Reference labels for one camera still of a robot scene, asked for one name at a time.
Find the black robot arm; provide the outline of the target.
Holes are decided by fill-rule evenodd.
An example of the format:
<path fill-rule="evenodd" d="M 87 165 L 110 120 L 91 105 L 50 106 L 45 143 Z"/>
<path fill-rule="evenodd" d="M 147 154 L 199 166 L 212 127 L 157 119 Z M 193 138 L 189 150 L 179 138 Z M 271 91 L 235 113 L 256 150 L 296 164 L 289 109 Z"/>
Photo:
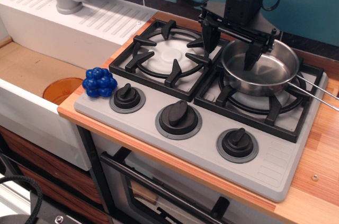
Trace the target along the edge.
<path fill-rule="evenodd" d="M 202 41 L 206 52 L 212 52 L 225 33 L 248 44 L 244 59 L 244 70 L 251 70 L 260 56 L 274 48 L 280 30 L 269 22 L 262 11 L 263 0 L 226 0 L 225 5 L 208 2 L 202 5 L 199 22 L 202 26 Z"/>

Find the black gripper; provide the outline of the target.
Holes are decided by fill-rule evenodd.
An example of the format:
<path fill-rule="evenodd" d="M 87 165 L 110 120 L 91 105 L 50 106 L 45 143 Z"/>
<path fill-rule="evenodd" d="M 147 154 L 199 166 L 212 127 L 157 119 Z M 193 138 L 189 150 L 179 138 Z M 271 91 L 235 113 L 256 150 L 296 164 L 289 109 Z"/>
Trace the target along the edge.
<path fill-rule="evenodd" d="M 226 33 L 248 45 L 244 59 L 244 71 L 251 70 L 263 52 L 274 48 L 278 29 L 261 13 L 263 0 L 226 0 L 217 4 L 209 0 L 201 1 L 202 12 L 199 23 L 202 26 L 202 40 L 206 53 L 210 54 L 219 43 L 221 33 Z"/>

